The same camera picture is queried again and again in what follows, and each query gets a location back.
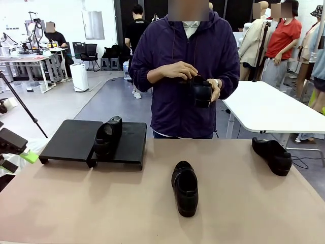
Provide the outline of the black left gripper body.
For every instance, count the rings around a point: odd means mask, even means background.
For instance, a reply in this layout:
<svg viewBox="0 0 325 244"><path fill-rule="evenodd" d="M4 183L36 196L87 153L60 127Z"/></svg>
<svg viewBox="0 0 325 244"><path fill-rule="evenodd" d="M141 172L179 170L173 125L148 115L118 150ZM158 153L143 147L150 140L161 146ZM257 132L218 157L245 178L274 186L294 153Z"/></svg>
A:
<svg viewBox="0 0 325 244"><path fill-rule="evenodd" d="M0 131L1 138L1 154L22 154L26 148L28 141L7 128Z"/></svg>

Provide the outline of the person's right hand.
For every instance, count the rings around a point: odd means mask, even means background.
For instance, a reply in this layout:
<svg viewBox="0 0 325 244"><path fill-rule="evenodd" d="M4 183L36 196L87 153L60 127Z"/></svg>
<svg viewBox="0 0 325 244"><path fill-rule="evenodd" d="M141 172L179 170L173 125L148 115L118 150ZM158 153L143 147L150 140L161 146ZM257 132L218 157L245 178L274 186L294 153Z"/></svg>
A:
<svg viewBox="0 0 325 244"><path fill-rule="evenodd" d="M195 67L183 61L163 65L158 68L158 71L163 77L182 78L183 80L190 80L198 75Z"/></svg>

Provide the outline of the person's left hand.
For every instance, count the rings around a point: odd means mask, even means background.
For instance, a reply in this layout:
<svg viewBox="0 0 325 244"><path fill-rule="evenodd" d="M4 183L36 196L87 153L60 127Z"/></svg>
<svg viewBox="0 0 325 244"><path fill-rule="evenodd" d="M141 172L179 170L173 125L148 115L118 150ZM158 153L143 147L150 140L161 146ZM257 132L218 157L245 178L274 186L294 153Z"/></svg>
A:
<svg viewBox="0 0 325 244"><path fill-rule="evenodd" d="M212 87L211 102L216 101L220 96L220 89L222 88L222 81L220 79L207 79Z"/></svg>

